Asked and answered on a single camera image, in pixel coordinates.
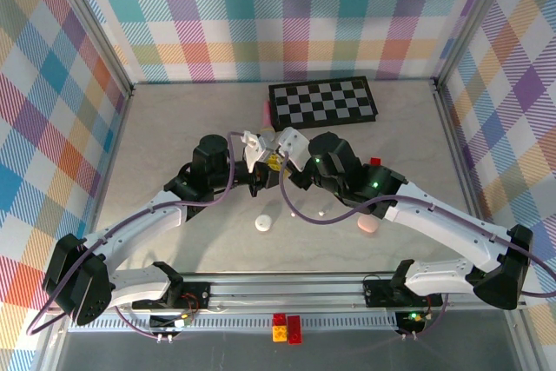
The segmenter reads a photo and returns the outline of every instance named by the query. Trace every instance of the yellow lego brick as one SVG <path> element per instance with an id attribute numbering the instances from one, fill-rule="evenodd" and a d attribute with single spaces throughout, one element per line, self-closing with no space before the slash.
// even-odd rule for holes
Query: yellow lego brick
<path id="1" fill-rule="evenodd" d="M 273 326 L 272 327 L 272 341 L 285 342 L 288 340 L 288 327 L 287 326 Z"/>

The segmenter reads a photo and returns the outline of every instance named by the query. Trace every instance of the small white ball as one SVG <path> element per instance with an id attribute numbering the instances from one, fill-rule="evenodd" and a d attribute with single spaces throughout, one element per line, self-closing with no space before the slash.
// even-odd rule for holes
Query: small white ball
<path id="1" fill-rule="evenodd" d="M 260 232 L 267 232 L 272 226 L 272 218 L 269 215 L 260 215 L 255 219 L 255 227 Z"/>

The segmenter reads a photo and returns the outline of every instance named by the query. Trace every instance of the black and white chessboard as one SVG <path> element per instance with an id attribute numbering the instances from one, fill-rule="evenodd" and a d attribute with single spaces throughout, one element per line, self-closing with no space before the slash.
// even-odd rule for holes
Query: black and white chessboard
<path id="1" fill-rule="evenodd" d="M 275 84 L 268 90 L 276 131 L 373 122 L 378 115 L 364 76 Z"/>

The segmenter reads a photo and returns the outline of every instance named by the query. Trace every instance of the plaid wallpaper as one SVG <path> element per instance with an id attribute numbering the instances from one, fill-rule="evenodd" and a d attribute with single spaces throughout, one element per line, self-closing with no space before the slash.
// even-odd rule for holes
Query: plaid wallpaper
<path id="1" fill-rule="evenodd" d="M 448 88 L 484 213 L 531 228 L 534 253 L 556 268 L 556 0 L 495 0 Z M 556 303 L 528 302 L 556 369 Z"/>
<path id="2" fill-rule="evenodd" d="M 50 250 L 82 235 L 123 93 L 66 0 L 0 0 L 0 369 L 26 370 Z"/>
<path id="3" fill-rule="evenodd" d="M 154 83 L 429 78 L 469 8 L 466 0 L 89 2 L 129 74 Z"/>

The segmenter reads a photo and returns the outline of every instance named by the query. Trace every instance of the red block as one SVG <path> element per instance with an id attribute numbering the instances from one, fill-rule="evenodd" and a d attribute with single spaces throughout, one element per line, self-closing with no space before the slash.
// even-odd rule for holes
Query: red block
<path id="1" fill-rule="evenodd" d="M 272 315 L 272 326 L 286 326 L 286 314 L 276 313 Z"/>
<path id="2" fill-rule="evenodd" d="M 301 317 L 288 316 L 288 343 L 290 345 L 301 345 Z"/>

